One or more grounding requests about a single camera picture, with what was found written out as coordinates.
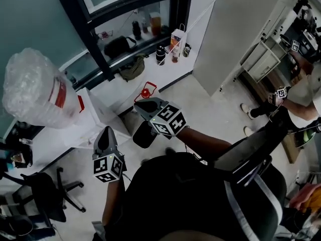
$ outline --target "green bag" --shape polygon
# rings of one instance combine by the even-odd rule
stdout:
[[[120,67],[120,76],[128,82],[129,80],[135,79],[137,76],[141,75],[145,69],[144,58],[148,57],[148,54],[137,54],[131,63]]]

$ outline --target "window sill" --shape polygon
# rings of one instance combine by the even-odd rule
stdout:
[[[145,70],[137,78],[126,82],[119,74],[116,74],[114,80],[111,82],[106,80],[91,91],[116,114],[120,114],[133,106],[134,99],[140,94],[147,81],[161,89],[191,72],[196,58],[196,52],[191,50],[189,57],[181,55],[178,63],[173,63],[172,55],[169,54],[165,59],[165,64],[159,66],[155,53],[152,53],[145,59]]]

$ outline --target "black office chair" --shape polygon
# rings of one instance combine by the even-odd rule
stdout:
[[[61,181],[61,172],[63,172],[63,168],[57,168],[58,188],[54,184],[52,178],[47,173],[43,172],[37,172],[30,176],[21,174],[24,179],[14,178],[6,173],[4,173],[3,177],[20,185],[31,187],[32,195],[19,201],[19,204],[24,206],[28,202],[34,200],[39,213],[45,218],[46,225],[51,226],[49,219],[66,222],[66,215],[63,211],[63,209],[66,209],[64,199],[80,212],[86,211],[84,207],[80,208],[76,205],[67,194],[76,187],[82,188],[84,184],[80,181],[76,181],[64,186]]]

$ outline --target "shoe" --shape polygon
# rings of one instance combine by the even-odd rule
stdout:
[[[249,127],[244,127],[243,131],[247,137],[249,137],[250,135],[252,135],[254,133],[254,131],[252,129],[250,129]]]
[[[173,149],[173,148],[171,148],[171,147],[167,147],[166,149],[165,149],[165,154],[166,155],[173,155],[173,154],[175,154],[176,153],[176,151]]]
[[[240,106],[241,106],[242,111],[245,112],[245,113],[249,116],[250,119],[254,119],[254,118],[251,116],[251,108],[250,108],[250,107],[248,107],[248,106],[247,106],[246,104],[244,104],[244,103],[242,103]]]

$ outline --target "white sneaker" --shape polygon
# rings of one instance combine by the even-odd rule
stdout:
[[[251,108],[250,107],[248,107],[246,104],[242,103],[241,104],[241,109],[242,109],[242,111],[244,111],[249,116],[250,119],[254,119],[251,116]]]
[[[252,135],[254,133],[254,131],[252,129],[250,129],[249,127],[244,127],[243,131],[247,137],[249,137],[250,135]]]

